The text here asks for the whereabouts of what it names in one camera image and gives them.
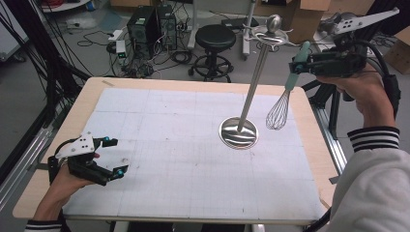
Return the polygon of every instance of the human hand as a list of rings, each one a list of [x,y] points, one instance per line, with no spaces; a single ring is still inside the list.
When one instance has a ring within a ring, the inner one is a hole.
[[[66,163],[63,164],[40,202],[33,220],[56,220],[61,208],[76,191],[93,184],[91,181],[75,177],[70,173],[69,166]]]
[[[335,84],[340,92],[346,92],[356,100],[364,115],[364,127],[395,126],[393,107],[384,90],[380,74],[367,64],[350,77],[317,76],[322,83]]]

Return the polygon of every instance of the stool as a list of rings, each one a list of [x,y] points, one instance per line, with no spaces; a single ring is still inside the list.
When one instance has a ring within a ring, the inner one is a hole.
[[[232,64],[218,53],[230,48],[236,42],[235,33],[226,26],[216,24],[207,25],[198,29],[195,34],[196,42],[205,48],[206,55],[198,57],[188,70],[188,75],[193,75],[193,70],[204,76],[204,81],[208,79],[226,77],[231,83],[229,73],[233,71]]]

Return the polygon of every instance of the metal stand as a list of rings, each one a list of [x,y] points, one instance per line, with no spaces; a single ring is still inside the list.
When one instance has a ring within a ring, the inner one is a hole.
[[[220,124],[220,139],[230,148],[248,149],[257,142],[259,136],[258,130],[251,121],[247,120],[247,116],[270,46],[289,43],[286,33],[279,30],[280,24],[280,16],[271,15],[267,20],[266,26],[257,26],[254,28],[248,27],[252,34],[249,41],[260,41],[262,43],[262,48],[253,72],[252,81],[249,86],[248,95],[245,101],[244,109],[242,110],[241,118],[228,118]]]
[[[257,142],[259,136],[257,128],[247,120],[247,116],[268,52],[269,47],[265,43],[262,44],[241,118],[228,118],[220,124],[220,138],[230,148],[248,149]]]

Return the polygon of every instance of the cuff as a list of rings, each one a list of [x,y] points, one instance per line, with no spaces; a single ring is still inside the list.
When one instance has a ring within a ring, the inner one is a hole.
[[[399,134],[400,130],[392,127],[363,128],[347,133],[355,152],[377,148],[398,149]]]
[[[28,220],[25,232],[29,231],[47,231],[59,232],[62,228],[60,220]]]

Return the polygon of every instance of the cardboard box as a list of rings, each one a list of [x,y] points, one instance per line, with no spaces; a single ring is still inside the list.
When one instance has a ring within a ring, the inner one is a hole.
[[[395,35],[395,45],[384,56],[385,61],[402,74],[410,74],[410,26]]]
[[[327,14],[353,13],[357,16],[366,15],[374,0],[332,0]]]
[[[311,41],[323,14],[328,11],[331,0],[292,0],[287,6],[263,5],[258,0],[255,15],[280,15],[282,30],[293,30],[287,35],[289,41],[300,44]]]

